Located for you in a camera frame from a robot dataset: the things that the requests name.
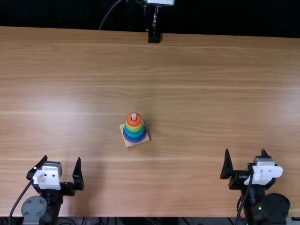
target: gray circular joint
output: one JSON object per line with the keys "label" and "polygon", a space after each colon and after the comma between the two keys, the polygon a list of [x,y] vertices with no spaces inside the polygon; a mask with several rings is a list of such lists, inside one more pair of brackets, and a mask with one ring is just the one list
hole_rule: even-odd
{"label": "gray circular joint", "polygon": [[39,219],[47,211],[47,201],[41,196],[32,196],[27,199],[21,208],[24,217],[23,225],[29,225],[39,222]]}

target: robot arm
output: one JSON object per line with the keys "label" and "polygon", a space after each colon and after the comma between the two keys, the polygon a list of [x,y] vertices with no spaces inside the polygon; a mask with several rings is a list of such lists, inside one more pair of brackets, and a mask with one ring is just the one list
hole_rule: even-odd
{"label": "robot arm", "polygon": [[76,190],[83,190],[80,158],[72,175],[74,183],[61,182],[61,175],[61,163],[47,161],[47,156],[27,173],[26,178],[40,196],[32,196],[23,203],[24,225],[56,225],[63,196],[74,196]]}
{"label": "robot arm", "polygon": [[230,178],[229,189],[241,191],[241,199],[244,202],[241,207],[244,207],[250,225],[286,225],[289,200],[277,193],[265,195],[265,190],[275,183],[282,172],[282,167],[276,165],[265,150],[254,158],[253,163],[248,164],[247,170],[234,170],[229,151],[226,149],[220,179]]}

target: rainbow stacking toy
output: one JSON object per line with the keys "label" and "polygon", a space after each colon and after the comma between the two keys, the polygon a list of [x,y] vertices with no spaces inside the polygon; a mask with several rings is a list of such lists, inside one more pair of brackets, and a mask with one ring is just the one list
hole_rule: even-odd
{"label": "rainbow stacking toy", "polygon": [[148,142],[149,135],[140,114],[132,112],[124,124],[120,125],[126,147]]}

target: wooden base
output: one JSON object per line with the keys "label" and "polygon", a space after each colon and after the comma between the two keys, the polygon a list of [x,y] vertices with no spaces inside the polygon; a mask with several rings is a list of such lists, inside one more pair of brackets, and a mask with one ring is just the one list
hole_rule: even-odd
{"label": "wooden base", "polygon": [[148,132],[147,132],[147,131],[146,131],[147,134],[146,134],[145,138],[144,138],[142,141],[137,142],[137,143],[133,143],[133,142],[127,141],[126,138],[125,138],[124,135],[123,135],[123,128],[124,128],[124,126],[125,126],[125,123],[121,124],[121,125],[120,125],[120,129],[121,129],[122,137],[123,137],[123,139],[124,139],[124,142],[125,142],[125,145],[126,145],[127,148],[132,147],[132,146],[135,146],[135,145],[138,145],[138,144],[143,144],[143,143],[145,143],[145,142],[150,141],[150,138],[149,138],[149,135],[148,135]]}

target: black background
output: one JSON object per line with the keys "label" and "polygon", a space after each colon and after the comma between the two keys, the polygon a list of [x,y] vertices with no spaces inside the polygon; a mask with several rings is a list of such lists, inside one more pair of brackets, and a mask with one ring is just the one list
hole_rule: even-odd
{"label": "black background", "polygon": [[[0,0],[1,26],[98,29],[114,0]],[[159,29],[168,33],[300,37],[300,1],[175,0],[162,7]],[[123,0],[103,30],[145,31],[143,8]]]}

